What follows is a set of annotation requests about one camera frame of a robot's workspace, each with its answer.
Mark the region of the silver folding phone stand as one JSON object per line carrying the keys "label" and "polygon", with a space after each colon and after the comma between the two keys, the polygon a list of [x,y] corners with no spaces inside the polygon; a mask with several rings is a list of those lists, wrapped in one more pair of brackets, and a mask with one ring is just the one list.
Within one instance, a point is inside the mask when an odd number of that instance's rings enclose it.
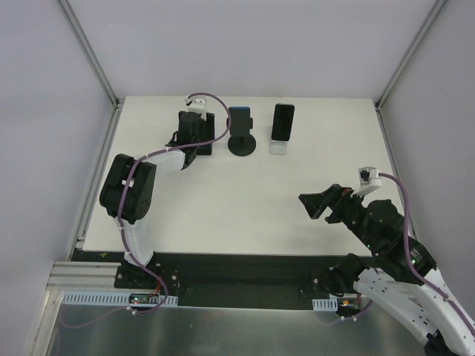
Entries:
{"label": "silver folding phone stand", "polygon": [[273,155],[285,156],[288,152],[288,141],[271,140],[269,152]]}

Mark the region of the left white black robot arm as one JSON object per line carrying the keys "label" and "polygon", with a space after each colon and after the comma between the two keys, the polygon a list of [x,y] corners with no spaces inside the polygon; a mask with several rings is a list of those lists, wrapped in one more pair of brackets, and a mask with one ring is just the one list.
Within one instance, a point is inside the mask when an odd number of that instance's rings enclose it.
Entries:
{"label": "left white black robot arm", "polygon": [[112,161],[99,204],[112,217],[121,233],[125,261],[133,266],[131,279],[140,288],[152,287],[157,271],[149,263],[154,255],[143,219],[151,207],[156,178],[186,169],[197,156],[212,154],[214,114],[178,114],[178,129],[157,155],[133,158],[117,154]]}

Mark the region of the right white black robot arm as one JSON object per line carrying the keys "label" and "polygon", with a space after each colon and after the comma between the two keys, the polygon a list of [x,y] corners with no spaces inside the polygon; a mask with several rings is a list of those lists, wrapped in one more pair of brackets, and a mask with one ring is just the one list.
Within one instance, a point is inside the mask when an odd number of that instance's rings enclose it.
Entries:
{"label": "right white black robot arm", "polygon": [[333,184],[321,193],[298,198],[313,220],[330,209],[326,222],[345,225],[370,251],[376,265],[392,281],[405,285],[414,298],[392,290],[355,254],[319,277],[319,286],[328,294],[356,291],[369,297],[423,344],[426,355],[473,355],[474,320],[451,293],[430,252],[409,236],[407,215],[400,214],[390,200],[363,204],[380,187],[380,179],[357,189]]}

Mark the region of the black clamp phone stand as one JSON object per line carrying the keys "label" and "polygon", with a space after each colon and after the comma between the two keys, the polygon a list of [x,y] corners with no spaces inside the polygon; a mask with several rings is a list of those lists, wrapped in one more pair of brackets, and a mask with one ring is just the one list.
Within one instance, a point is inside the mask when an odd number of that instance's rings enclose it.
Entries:
{"label": "black clamp phone stand", "polygon": [[[251,129],[253,129],[253,118],[251,117]],[[256,140],[251,134],[248,136],[231,136],[228,139],[227,146],[229,151],[235,156],[248,156],[256,149]]]}

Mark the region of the blue-edged black phone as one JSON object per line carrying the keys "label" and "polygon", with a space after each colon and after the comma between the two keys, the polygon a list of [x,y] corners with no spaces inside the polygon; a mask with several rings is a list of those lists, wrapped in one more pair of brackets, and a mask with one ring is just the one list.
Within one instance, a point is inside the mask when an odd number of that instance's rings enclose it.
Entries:
{"label": "blue-edged black phone", "polygon": [[251,130],[250,107],[238,106],[229,108],[231,136],[248,136]]}

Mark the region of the teal-edged black phone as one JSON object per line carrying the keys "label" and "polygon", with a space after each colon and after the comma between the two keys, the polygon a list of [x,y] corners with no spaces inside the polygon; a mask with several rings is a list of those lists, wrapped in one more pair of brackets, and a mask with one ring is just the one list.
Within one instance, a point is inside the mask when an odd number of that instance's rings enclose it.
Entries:
{"label": "teal-edged black phone", "polygon": [[271,140],[288,142],[292,133],[295,106],[278,103],[275,105]]}

